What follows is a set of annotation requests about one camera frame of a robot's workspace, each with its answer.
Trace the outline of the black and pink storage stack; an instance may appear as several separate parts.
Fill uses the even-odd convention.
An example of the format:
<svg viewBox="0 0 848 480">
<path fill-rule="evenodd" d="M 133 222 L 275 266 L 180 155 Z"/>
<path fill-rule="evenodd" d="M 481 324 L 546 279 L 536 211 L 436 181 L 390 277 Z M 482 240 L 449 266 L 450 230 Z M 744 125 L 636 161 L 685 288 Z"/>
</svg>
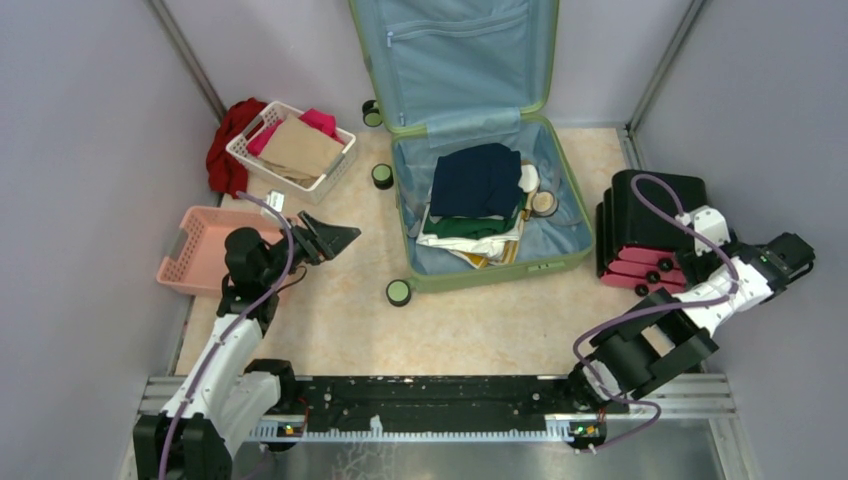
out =
<svg viewBox="0 0 848 480">
<path fill-rule="evenodd" d="M 601 283 L 645 296 L 664 288 L 691 287 L 675 262 L 675 251 L 693 247 L 693 238 L 662 220 L 639 201 L 631 181 L 635 169 L 615 173 L 596 206 L 596 275 Z"/>
</svg>

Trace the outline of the green hard-shell suitcase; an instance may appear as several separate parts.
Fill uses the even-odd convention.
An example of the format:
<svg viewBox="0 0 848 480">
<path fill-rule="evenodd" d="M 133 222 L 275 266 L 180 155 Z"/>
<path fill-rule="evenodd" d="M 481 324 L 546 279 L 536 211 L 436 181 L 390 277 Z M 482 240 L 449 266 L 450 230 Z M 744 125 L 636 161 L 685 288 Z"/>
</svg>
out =
<svg viewBox="0 0 848 480">
<path fill-rule="evenodd" d="M 511 282 L 576 268 L 595 235 L 550 120 L 559 5 L 555 1 L 353 1 L 352 19 L 376 94 L 364 105 L 391 133 L 391 178 L 409 273 L 388 301 Z M 516 261 L 474 269 L 448 250 L 417 245 L 439 157 L 501 143 L 538 170 L 556 213 L 526 208 Z"/>
</svg>

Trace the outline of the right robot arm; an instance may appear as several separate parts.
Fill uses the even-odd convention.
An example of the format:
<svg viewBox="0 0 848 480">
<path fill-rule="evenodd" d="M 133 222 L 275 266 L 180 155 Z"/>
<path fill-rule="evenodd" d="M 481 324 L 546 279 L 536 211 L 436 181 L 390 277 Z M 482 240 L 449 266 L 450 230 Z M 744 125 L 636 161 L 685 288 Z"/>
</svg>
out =
<svg viewBox="0 0 848 480">
<path fill-rule="evenodd" d="M 713 336 L 733 315 L 771 301 L 810 273 L 814 248 L 785 232 L 766 244 L 724 247 L 717 268 L 682 293 L 660 288 L 626 313 L 580 337 L 569 390 L 582 408 L 639 400 L 698 366 L 719 346 Z"/>
</svg>

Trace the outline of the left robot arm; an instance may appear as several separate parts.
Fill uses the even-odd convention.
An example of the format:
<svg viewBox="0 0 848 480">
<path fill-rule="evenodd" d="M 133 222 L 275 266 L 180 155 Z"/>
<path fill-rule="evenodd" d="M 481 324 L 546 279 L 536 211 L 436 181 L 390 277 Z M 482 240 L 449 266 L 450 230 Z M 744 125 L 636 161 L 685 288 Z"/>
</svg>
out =
<svg viewBox="0 0 848 480">
<path fill-rule="evenodd" d="M 297 223 L 276 217 L 282 237 L 251 226 L 224 239 L 226 272 L 213 330 L 201 357 L 155 414 L 133 429 L 141 479 L 227 479 L 233 459 L 266 412 L 297 399 L 291 364 L 253 359 L 274 319 L 287 277 L 302 264 L 335 259 L 361 234 L 305 211 Z"/>
</svg>

